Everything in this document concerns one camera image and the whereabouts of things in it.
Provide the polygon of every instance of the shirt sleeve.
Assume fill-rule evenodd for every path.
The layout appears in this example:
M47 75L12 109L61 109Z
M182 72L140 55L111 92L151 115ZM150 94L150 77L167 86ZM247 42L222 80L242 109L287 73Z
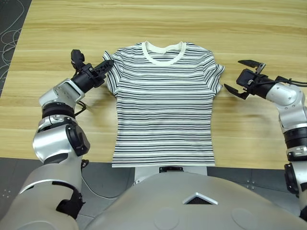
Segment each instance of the shirt sleeve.
M215 62L212 52L207 54L203 61L205 84L214 93L214 95L216 95L222 88L222 85L220 84L220 77L224 72L225 67Z
M123 58L120 51L116 51L110 55L107 51L104 53L103 58L105 60L114 60L112 69L108 72L106 77L106 86L110 92L117 97L118 94L118 83L123 73Z

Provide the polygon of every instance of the wood grain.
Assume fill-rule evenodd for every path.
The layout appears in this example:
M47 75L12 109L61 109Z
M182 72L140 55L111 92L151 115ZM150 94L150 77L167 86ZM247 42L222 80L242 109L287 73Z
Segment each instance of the wood grain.
M0 99L0 156L36 159L38 98L73 75L72 49L96 65L105 50L187 41L212 50L226 66L222 83L239 88L241 59L267 63L263 73L272 79L307 81L306 15L305 0L33 0ZM102 86L84 102L89 110L78 121L91 142L85 158L111 161L116 100ZM217 166L281 169L286 163L277 111L256 96L244 101L222 89L212 134Z

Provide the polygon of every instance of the cable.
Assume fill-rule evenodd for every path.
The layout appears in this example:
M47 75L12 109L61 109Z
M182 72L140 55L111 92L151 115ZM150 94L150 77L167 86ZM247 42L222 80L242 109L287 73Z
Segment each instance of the cable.
M300 84L307 85L307 82L301 82L301 81L296 81L296 80L292 80L292 79L290 79L290 82L300 83Z
M25 7L23 5L23 3L20 1L20 0L16 0L17 2L20 3L20 5L22 6L23 8L23 11L21 12L21 14L15 19L15 21L9 26L7 27L4 31L2 31L0 33L0 41L3 42L5 44L5 46L3 47L3 50L0 51L1 53L1 59L2 61L4 62L4 65L0 67L0 69L4 68L4 67L9 67L10 66L10 63L11 63L11 60L7 60L5 58L5 53L7 53L8 51L12 50L12 49L15 49L16 47L16 42L17 42L17 39L15 39L15 36L16 34L18 33L20 35L20 31L21 31L21 28L18 29L18 30L10 30L8 31L24 14L24 11L25 11ZM13 33L13 36L12 36L12 42L9 42L9 43L6 43L3 41L3 38L5 35L11 33L11 32L14 32ZM7 69L1 76L0 76L0 80L3 79L4 75L8 72L9 70Z
M77 74L78 74L78 71L76 70L76 71L75 71L75 74L73 75L73 77L75 77Z
M82 109L81 109L79 112L77 112L77 113L75 114L75 116L79 115L80 113L82 113L83 111L86 110L86 104L85 104L83 101L79 101L79 102L77 102L77 104L78 104L78 105L81 105L81 106L82 106Z
M85 181L83 175L81 175L81 177L82 177L82 180L83 180L83 182L85 183L86 187L87 187L93 194L95 194L97 197L104 198L104 199L107 199L107 200L116 200L116 199L119 198L121 195L123 195L123 193L128 189L128 183L129 183L129 178L130 178L131 170L132 170L132 168L130 168L130 170L129 170L128 178L127 178L127 182L126 182L126 187L125 187L124 191L121 192L121 193L120 193L119 195L117 195L117 196L111 196L111 197L99 195L98 193L94 192L94 191L90 188L90 186L88 185L88 183Z
M272 84L272 83L280 83L280 82L288 83L288 84L291 84L291 85L296 85L296 86L299 86L299 87L307 87L307 82L295 81L295 80L292 80L292 79L259 82L259 83L255 83L255 86L265 85L265 84Z

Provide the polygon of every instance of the t-shirt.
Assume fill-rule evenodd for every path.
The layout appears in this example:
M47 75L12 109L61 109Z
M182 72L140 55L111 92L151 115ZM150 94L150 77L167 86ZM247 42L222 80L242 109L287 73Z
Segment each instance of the t-shirt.
M211 114L224 66L210 50L180 42L121 48L106 85L117 98L113 167L214 166Z

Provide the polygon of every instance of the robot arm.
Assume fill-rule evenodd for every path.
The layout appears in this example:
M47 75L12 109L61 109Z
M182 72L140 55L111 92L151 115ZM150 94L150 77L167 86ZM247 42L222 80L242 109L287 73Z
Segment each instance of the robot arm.
M279 122L287 145L289 164L284 166L288 190L299 198L300 217L307 221L307 108L304 106L305 95L300 87L307 83L297 82L278 76L271 80L260 74L264 63L253 60L239 61L249 67L257 67L256 72L244 69L237 84L244 87L245 92L225 85L232 94L246 99L249 94L258 95L273 102L279 112Z
M71 52L76 69L66 79L45 93L39 103L42 120L33 140L33 148L43 166L26 179L7 215L0 223L6 230L77 230L75 222L83 205L81 195L82 156L89 151L83 130L75 120L76 104L93 87L104 82L113 61L95 68L84 64L79 50Z

